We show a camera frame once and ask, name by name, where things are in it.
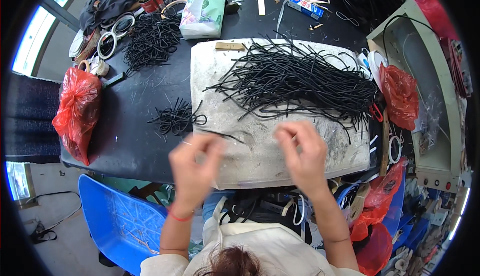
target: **tissue box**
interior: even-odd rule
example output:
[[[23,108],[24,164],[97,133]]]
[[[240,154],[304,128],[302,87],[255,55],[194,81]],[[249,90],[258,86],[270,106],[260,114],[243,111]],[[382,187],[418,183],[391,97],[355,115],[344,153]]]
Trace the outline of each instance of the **tissue box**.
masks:
[[[288,0],[288,6],[302,12],[315,20],[320,19],[324,14],[324,10],[315,6],[312,3],[308,3],[305,0]]]
[[[179,26],[183,38],[219,38],[224,10],[225,0],[187,0]]]

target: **wrist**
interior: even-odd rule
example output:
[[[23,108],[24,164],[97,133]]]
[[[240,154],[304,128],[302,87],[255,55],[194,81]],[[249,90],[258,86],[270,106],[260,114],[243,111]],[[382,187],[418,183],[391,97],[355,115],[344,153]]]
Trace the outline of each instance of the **wrist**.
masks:
[[[187,219],[193,216],[195,209],[191,206],[188,206],[182,201],[175,200],[169,209],[171,215],[173,215],[177,219]]]
[[[312,201],[313,203],[316,203],[316,202],[322,202],[326,198],[331,198],[332,192],[328,189],[327,185],[322,185],[322,186],[319,186],[317,189],[311,191],[310,194],[307,194],[307,196],[310,201]]]

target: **red string bracelet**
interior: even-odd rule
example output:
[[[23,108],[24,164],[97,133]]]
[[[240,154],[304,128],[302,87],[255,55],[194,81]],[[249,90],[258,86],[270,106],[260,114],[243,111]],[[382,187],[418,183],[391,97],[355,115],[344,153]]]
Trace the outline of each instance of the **red string bracelet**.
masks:
[[[173,213],[170,211],[170,208],[173,207],[173,204],[171,204],[170,207],[167,208],[167,210],[168,210],[168,215],[171,216],[174,220],[177,220],[178,222],[188,222],[192,219],[192,217],[194,216],[194,213],[195,213],[194,211],[192,211],[191,214],[188,217],[185,217],[185,218],[179,218],[179,217],[174,216]]]

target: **brown hair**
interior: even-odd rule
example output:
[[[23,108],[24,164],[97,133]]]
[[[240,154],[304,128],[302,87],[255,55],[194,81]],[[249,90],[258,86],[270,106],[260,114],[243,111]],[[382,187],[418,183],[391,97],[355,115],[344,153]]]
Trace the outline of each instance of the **brown hair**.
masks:
[[[195,271],[193,276],[264,276],[260,260],[243,247],[229,247],[218,254],[210,253],[209,266]]]

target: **woman's left hand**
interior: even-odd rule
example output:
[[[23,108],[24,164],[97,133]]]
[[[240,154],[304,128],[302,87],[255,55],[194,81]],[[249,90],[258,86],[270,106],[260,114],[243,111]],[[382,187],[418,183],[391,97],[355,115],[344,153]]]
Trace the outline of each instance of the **woman's left hand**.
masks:
[[[177,218],[190,216],[210,192],[213,180],[219,175],[224,143],[219,135],[191,133],[168,155],[175,182],[171,212]],[[206,154],[201,165],[195,161],[200,153]]]

